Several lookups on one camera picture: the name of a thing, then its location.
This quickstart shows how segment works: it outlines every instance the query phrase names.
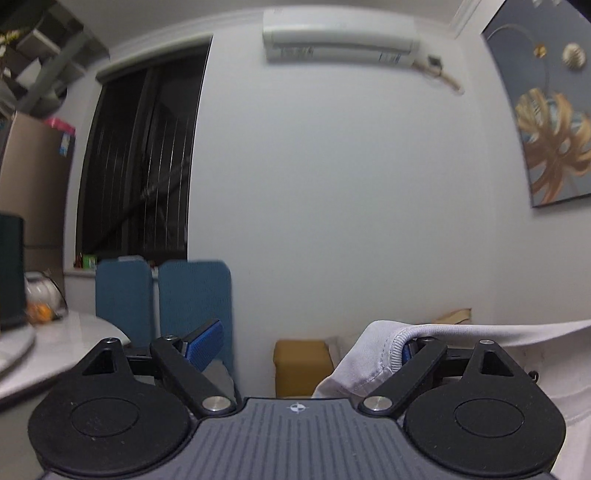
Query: black speaker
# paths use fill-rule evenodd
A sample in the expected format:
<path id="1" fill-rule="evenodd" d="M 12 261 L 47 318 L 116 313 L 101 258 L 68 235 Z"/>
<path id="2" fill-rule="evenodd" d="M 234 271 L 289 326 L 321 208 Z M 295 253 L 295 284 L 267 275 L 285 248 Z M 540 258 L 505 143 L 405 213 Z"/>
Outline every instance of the black speaker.
<path id="1" fill-rule="evenodd" d="M 0 330 L 21 325 L 27 319 L 23 229 L 22 218 L 0 213 Z"/>

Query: floor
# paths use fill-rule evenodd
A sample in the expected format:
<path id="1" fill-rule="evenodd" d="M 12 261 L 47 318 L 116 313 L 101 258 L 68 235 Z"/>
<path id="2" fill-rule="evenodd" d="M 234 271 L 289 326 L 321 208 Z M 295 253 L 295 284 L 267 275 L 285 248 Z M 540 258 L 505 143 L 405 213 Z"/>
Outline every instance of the floor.
<path id="1" fill-rule="evenodd" d="M 47 393 L 0 412 L 0 480 L 37 480 L 43 470 L 27 435 L 27 423 Z"/>

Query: black circular pad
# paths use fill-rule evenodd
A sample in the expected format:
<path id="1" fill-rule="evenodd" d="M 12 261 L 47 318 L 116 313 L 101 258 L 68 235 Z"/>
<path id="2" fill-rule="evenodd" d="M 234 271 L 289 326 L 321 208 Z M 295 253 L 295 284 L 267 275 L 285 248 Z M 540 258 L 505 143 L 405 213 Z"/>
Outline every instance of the black circular pad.
<path id="1" fill-rule="evenodd" d="M 190 419 L 177 397 L 115 377 L 64 380 L 35 409 L 29 438 L 46 467 L 65 476 L 129 475 L 161 462 L 185 440 Z"/>
<path id="2" fill-rule="evenodd" d="M 96 398 L 72 411 L 72 425 L 89 437 L 118 435 L 135 425 L 138 418 L 138 407 L 120 398 Z"/>
<path id="3" fill-rule="evenodd" d="M 517 407 L 494 398 L 468 400 L 456 408 L 455 416 L 458 425 L 468 433 L 488 438 L 511 435 L 524 420 Z"/>
<path id="4" fill-rule="evenodd" d="M 560 412 L 531 380 L 495 375 L 425 392 L 410 404 L 404 428 L 427 457 L 479 478 L 548 470 L 565 434 Z"/>

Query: white table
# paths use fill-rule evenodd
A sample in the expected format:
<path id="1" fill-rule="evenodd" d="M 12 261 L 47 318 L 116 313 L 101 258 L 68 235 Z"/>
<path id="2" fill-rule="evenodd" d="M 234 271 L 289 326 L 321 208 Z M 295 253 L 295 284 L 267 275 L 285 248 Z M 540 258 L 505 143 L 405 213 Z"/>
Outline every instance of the white table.
<path id="1" fill-rule="evenodd" d="M 107 337 L 129 343 L 115 325 L 86 313 L 70 312 L 61 320 L 36 326 L 33 346 L 16 366 L 0 374 L 0 403 L 70 369 Z"/>
<path id="2" fill-rule="evenodd" d="M 35 342 L 35 329 L 29 323 L 0 332 L 0 375 L 17 363 Z"/>

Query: chair back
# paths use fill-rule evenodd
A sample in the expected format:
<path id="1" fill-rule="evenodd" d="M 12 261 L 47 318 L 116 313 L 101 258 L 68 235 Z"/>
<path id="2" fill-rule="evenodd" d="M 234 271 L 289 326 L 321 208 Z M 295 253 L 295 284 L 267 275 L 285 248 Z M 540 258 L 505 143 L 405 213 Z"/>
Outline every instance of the chair back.
<path id="1" fill-rule="evenodd" d="M 144 260 L 103 260 L 96 267 L 96 315 L 145 347 L 155 337 L 152 270 Z"/>
<path id="2" fill-rule="evenodd" d="M 219 319 L 223 346 L 216 356 L 233 374 L 232 280 L 221 261 L 171 260 L 158 269 L 160 333 L 183 337 Z"/>

